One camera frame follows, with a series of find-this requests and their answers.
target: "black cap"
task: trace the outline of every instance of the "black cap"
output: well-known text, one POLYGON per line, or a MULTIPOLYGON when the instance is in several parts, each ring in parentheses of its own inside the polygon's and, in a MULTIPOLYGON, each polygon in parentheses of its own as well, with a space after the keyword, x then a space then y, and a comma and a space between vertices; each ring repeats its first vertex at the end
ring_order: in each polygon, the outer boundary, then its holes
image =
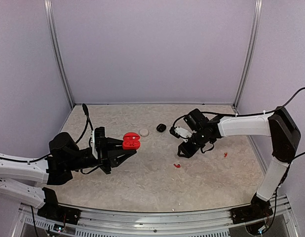
POLYGON ((158 126, 157 126, 157 131, 158 132, 164 132, 165 130, 166 130, 166 128, 167 128, 167 126, 166 125, 164 125, 163 123, 161 123, 161 124, 159 124, 158 126))

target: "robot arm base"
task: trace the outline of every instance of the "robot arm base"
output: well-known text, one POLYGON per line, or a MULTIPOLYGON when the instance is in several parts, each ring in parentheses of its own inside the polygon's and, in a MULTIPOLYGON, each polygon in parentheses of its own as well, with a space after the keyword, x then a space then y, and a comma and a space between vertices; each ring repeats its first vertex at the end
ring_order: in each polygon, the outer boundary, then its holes
POLYGON ((273 214, 270 201, 264 201, 255 194, 250 205, 236 207, 230 210, 234 224, 254 221, 273 214))
POLYGON ((46 219, 77 225, 81 211, 76 208, 58 204, 55 191, 42 188, 45 193, 45 204, 38 210, 38 216, 46 219))

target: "lavender wall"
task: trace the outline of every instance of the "lavender wall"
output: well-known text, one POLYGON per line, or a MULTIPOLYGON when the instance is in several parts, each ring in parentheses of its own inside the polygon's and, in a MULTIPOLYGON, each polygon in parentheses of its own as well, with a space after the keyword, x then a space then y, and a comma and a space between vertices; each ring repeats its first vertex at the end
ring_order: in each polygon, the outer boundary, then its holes
POLYGON ((255 0, 53 1, 76 103, 233 103, 255 0))
MULTIPOLYGON (((0 0, 0 152, 39 157, 70 112, 42 0, 0 0)), ((19 203, 0 197, 0 237, 19 203)))
MULTIPOLYGON (((249 78, 239 106, 242 114, 274 109, 305 86, 305 1, 264 0, 257 44, 249 78)), ((305 151, 305 92, 288 106, 302 132, 298 153, 305 151)), ((269 164, 271 140, 256 137, 260 152, 269 164)), ((287 193, 305 236, 305 156, 296 160, 282 193, 287 193)))

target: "wire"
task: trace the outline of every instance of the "wire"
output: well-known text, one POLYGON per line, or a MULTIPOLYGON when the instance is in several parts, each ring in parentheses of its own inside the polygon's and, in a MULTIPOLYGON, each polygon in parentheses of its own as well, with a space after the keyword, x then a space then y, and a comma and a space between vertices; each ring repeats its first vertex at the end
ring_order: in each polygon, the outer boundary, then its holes
POLYGON ((209 151, 211 151, 211 150, 213 150, 214 149, 214 144, 212 143, 212 142, 210 142, 210 144, 212 144, 212 147, 210 148, 210 149, 207 149, 206 151, 203 151, 203 148, 201 148, 201 153, 202 154, 204 154, 205 152, 209 152, 209 151))
POLYGON ((301 156, 303 156, 303 155, 305 155, 305 152, 302 152, 302 153, 298 154, 297 156, 294 157, 294 159, 296 159, 296 158, 298 158, 298 157, 301 157, 301 156))
POLYGON ((84 173, 83 169, 80 170, 81 174, 91 174, 93 171, 97 170, 98 168, 100 168, 100 166, 95 167, 94 169, 92 169, 91 171, 84 173))
MULTIPOLYGON (((274 109, 274 110, 270 110, 270 111, 267 111, 267 112, 262 112, 262 113, 254 113, 254 114, 246 114, 246 115, 235 115, 235 114, 221 114, 221 113, 216 113, 216 112, 209 112, 209 111, 204 111, 204 112, 201 112, 202 114, 209 114, 209 115, 221 115, 221 116, 227 116, 227 117, 246 117, 246 116, 258 116, 258 115, 265 115, 265 114, 271 114, 271 113, 274 113, 278 110, 281 110, 283 109, 285 106, 287 106, 293 99, 294 97, 300 93, 302 90, 305 90, 305 87, 302 87, 300 89, 298 89, 294 95, 282 106, 274 109)), ((173 127, 175 127, 176 125, 176 122, 182 118, 184 118, 186 115, 183 115, 183 116, 180 116, 179 118, 177 118, 174 123, 173 123, 173 127)))
POLYGON ((274 223, 275 215, 276 215, 276 203, 277 203, 277 190, 278 190, 278 188, 279 188, 279 187, 277 187, 276 190, 275 190, 274 213, 273 213, 273 218, 272 218, 271 224, 270 224, 269 227, 266 229, 266 231, 264 231, 262 234, 265 234, 267 231, 269 231, 270 228, 272 227, 273 223, 274 223))
POLYGON ((33 218, 33 225, 34 225, 35 234, 36 234, 37 237, 39 237, 38 236, 38 230, 37 230, 36 224, 35 224, 35 216, 34 216, 33 207, 32 206, 30 206, 30 207, 31 207, 31 211, 32 211, 32 218, 33 218))
POLYGON ((0 157, 0 159, 2 160, 7 160, 7 161, 13 161, 13 162, 18 162, 18 163, 34 163, 34 162, 37 162, 37 161, 40 161, 48 156, 50 156, 51 153, 47 154, 47 155, 44 155, 43 157, 41 158, 38 158, 38 159, 34 159, 34 160, 20 160, 20 159, 10 159, 10 158, 4 158, 4 157, 0 157))
POLYGON ((86 120, 86 122, 85 122, 85 126, 84 126, 84 129, 83 129, 83 132, 82 132, 82 134, 80 135, 80 137, 78 138, 78 140, 76 140, 76 144, 77 144, 78 142, 80 142, 80 140, 83 138, 83 136, 84 136, 84 134, 85 134, 85 132, 86 132, 86 130, 87 130, 87 128, 88 128, 88 124, 89 124, 89 120, 88 120, 88 118, 87 118, 87 120, 86 120))
POLYGON ((90 124, 90 128, 91 128, 91 130, 93 131, 92 122, 91 122, 91 119, 89 118, 89 116, 88 116, 88 115, 87 115, 87 120, 88 120, 88 122, 89 122, 89 124, 90 124))

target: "red object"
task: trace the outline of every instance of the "red object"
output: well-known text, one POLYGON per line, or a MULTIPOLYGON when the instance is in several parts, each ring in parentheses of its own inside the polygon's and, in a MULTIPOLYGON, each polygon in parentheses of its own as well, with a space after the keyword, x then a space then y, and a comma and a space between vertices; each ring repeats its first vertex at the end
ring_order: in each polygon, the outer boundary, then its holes
POLYGON ((123 137, 123 149, 124 150, 137 150, 140 148, 141 143, 139 141, 140 135, 135 132, 128 132, 123 137))

